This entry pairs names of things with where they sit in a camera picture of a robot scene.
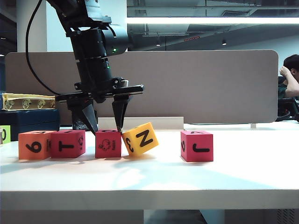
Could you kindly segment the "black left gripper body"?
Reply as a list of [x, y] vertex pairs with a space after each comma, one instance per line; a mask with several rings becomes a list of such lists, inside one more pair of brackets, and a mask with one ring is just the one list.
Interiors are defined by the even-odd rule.
[[101, 101], [102, 99], [112, 98], [119, 95], [136, 95], [142, 94], [144, 85], [129, 86], [129, 81], [123, 78], [113, 78], [104, 86], [105, 90], [95, 91], [77, 91], [73, 93], [60, 94], [55, 97], [57, 102], [66, 102], [71, 98], [87, 98]]

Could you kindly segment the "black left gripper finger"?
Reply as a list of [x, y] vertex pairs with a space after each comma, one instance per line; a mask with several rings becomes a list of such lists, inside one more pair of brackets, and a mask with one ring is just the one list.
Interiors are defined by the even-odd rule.
[[71, 110], [73, 130], [86, 130], [95, 134], [98, 131], [92, 99], [71, 98], [67, 100]]
[[113, 112], [114, 112], [114, 119], [116, 123], [117, 130], [122, 132], [124, 117], [126, 108], [129, 103], [129, 95], [119, 95], [114, 97], [114, 101], [112, 103]]

